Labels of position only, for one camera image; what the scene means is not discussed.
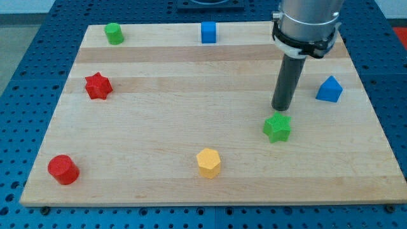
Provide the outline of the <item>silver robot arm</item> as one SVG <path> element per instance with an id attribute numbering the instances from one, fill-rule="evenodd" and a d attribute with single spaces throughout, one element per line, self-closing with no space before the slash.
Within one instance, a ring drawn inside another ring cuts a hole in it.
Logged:
<path id="1" fill-rule="evenodd" d="M 288 57 L 321 59 L 335 44 L 343 0 L 281 0 L 272 38 Z"/>

